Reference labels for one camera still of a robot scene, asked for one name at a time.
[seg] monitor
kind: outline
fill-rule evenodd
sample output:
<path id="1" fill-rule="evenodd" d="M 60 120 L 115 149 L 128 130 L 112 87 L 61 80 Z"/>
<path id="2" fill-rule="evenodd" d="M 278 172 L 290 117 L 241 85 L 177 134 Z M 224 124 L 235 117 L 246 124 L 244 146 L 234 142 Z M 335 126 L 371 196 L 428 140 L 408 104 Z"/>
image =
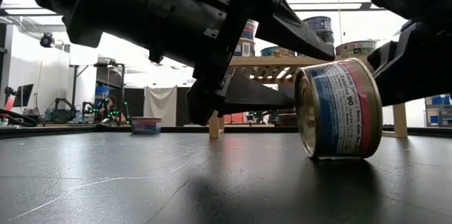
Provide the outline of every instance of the monitor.
<path id="1" fill-rule="evenodd" d="M 28 101 L 30 101 L 32 91 L 33 84 L 19 86 L 19 88 L 17 89 L 16 98 L 14 98 L 13 107 L 27 107 Z"/>

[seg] white curtain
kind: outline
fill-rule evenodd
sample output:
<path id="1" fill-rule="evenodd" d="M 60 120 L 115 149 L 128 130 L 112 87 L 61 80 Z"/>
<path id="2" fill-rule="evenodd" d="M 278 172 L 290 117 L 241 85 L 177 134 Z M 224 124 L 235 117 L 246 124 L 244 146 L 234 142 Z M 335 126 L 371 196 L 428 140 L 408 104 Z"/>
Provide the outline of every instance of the white curtain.
<path id="1" fill-rule="evenodd" d="M 162 126 L 176 126 L 177 86 L 144 89 L 144 116 L 161 117 Z"/>

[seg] wooden table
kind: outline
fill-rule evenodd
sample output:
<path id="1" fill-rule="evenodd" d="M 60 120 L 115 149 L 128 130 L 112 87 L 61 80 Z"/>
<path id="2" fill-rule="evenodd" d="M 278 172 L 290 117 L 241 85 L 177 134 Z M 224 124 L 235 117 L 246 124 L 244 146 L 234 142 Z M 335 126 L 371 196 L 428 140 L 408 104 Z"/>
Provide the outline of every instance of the wooden table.
<path id="1" fill-rule="evenodd" d="M 346 58 L 337 57 L 336 61 L 342 59 Z M 294 83 L 300 68 L 326 62 L 310 57 L 233 57 L 228 73 L 239 68 L 250 78 L 265 84 Z M 218 113 L 214 112 L 209 119 L 209 137 L 211 139 L 219 138 L 225 128 L 224 119 L 218 118 L 217 115 Z M 405 104 L 393 106 L 393 115 L 394 132 L 384 131 L 383 136 L 406 138 L 408 131 Z"/>

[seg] gray floor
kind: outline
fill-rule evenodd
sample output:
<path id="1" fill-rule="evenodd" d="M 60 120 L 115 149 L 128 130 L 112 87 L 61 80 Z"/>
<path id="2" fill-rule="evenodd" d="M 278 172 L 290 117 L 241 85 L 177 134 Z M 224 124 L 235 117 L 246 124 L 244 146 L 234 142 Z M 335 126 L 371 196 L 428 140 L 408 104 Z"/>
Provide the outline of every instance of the gray floor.
<path id="1" fill-rule="evenodd" d="M 0 141 L 0 223 L 452 223 L 452 139 L 313 163 L 298 134 Z"/>

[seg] wooden shelf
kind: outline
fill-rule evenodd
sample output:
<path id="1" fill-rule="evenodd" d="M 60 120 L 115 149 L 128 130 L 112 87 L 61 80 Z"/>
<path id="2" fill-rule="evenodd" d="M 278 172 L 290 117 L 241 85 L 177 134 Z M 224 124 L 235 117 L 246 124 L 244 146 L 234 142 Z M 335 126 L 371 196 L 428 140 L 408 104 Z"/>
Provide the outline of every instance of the wooden shelf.
<path id="1" fill-rule="evenodd" d="M 336 61 L 343 59 L 346 58 L 337 57 Z M 300 68 L 326 62 L 329 61 L 310 57 L 233 57 L 227 72 L 241 69 L 245 75 L 261 83 L 293 83 Z"/>

